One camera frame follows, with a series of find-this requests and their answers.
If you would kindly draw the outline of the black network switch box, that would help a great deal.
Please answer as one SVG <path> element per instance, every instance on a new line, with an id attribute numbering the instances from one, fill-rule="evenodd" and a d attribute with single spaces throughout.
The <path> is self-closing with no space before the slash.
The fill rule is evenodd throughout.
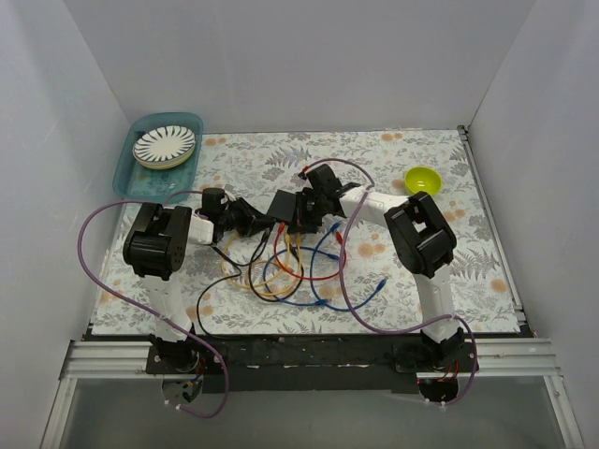
<path id="1" fill-rule="evenodd" d="M 267 215 L 288 226 L 293 215 L 295 193 L 278 190 L 270 203 Z"/>

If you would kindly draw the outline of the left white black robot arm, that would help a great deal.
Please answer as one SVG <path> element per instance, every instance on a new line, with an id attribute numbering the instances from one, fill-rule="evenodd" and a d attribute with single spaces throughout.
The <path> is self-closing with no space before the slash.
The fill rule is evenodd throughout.
<path id="1" fill-rule="evenodd" d="M 158 356 L 167 360 L 176 372 L 190 373 L 199 361 L 197 348 L 187 342 L 193 323 L 183 305 L 178 275 L 187 246 L 213 246 L 232 230 L 243 237 L 252 237 L 274 224 L 272 217 L 220 188 L 205 191 L 197 210 L 150 202 L 141 204 L 125 239 L 123 258 L 143 280 L 152 308 L 178 326 L 173 328 L 158 319 L 151 336 Z"/>

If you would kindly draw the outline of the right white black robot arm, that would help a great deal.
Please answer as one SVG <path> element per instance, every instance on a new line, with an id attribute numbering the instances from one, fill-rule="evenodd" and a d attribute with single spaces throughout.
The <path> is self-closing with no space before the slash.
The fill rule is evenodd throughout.
<path id="1" fill-rule="evenodd" d="M 457 239 L 431 196 L 381 194 L 350 182 L 337 190 L 305 187 L 294 199 L 287 222 L 293 233 L 315 232 L 328 214 L 388 231 L 402 266 L 416 282 L 425 325 L 420 331 L 425 364 L 439 372 L 455 364 L 464 341 L 459 323 L 451 318 L 455 307 L 449 265 Z"/>

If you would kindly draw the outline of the floral patterned table mat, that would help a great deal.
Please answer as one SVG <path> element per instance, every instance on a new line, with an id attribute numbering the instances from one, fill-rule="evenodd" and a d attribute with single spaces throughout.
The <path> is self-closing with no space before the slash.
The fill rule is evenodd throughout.
<path id="1" fill-rule="evenodd" d="M 391 195 L 403 193 L 408 169 L 436 170 L 443 188 L 435 202 L 458 242 L 450 266 L 458 316 L 477 333 L 518 330 L 514 296 L 457 131 L 208 135 L 194 190 L 220 187 L 266 210 L 276 191 L 300 190 L 300 170 L 322 158 L 342 182 L 374 181 Z M 179 279 L 185 311 L 198 327 L 212 334 L 359 333 L 421 320 L 414 279 L 382 226 L 357 221 L 348 228 L 326 217 L 301 240 L 304 280 L 273 263 L 270 256 L 285 249 L 274 238 L 252 271 L 231 281 L 222 255 L 245 262 L 257 243 L 227 235 L 217 250 L 188 249 Z"/>

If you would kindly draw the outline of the teal plastic tray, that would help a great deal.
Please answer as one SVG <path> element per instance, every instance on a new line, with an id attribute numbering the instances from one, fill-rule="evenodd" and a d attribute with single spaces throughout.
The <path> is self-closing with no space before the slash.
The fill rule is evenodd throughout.
<path id="1" fill-rule="evenodd" d="M 159 203 L 193 187 L 203 122 L 190 112 L 162 112 L 134 122 L 112 188 L 123 199 Z"/>

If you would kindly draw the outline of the lime green bowl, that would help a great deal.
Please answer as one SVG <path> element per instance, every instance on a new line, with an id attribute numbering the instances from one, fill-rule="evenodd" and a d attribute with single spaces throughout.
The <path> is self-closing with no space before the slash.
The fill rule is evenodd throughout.
<path id="1" fill-rule="evenodd" d="M 443 181 L 439 173 L 430 167 L 412 167 L 405 173 L 404 186 L 410 195 L 425 192 L 435 196 L 441 192 Z"/>

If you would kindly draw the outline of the striped white plate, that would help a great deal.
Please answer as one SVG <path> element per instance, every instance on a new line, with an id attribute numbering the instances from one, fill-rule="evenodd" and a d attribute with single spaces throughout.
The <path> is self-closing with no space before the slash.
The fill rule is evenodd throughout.
<path id="1" fill-rule="evenodd" d="M 142 135 L 135 142 L 132 153 L 144 167 L 169 169 L 189 159 L 196 145 L 196 135 L 191 129 L 179 125 L 167 125 Z"/>

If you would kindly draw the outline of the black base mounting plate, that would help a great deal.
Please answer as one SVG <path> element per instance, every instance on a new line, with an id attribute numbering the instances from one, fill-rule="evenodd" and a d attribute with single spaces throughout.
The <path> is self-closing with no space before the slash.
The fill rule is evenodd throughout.
<path id="1" fill-rule="evenodd" d="M 194 358 L 184 364 L 162 359 L 150 346 L 148 374 L 187 377 L 207 394 L 262 391 L 388 390 L 415 394 L 430 376 L 451 383 L 478 370 L 469 341 L 449 364 L 435 367 L 418 334 L 250 335 L 187 340 Z"/>

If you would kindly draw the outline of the aluminium frame rail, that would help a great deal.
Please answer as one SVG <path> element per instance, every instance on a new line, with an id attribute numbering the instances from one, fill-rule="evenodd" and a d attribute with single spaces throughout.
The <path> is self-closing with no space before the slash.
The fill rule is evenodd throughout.
<path id="1" fill-rule="evenodd" d="M 218 340 L 178 372 L 144 340 L 73 342 L 45 448 L 581 448 L 548 340 L 468 340 L 439 368 L 415 336 Z"/>

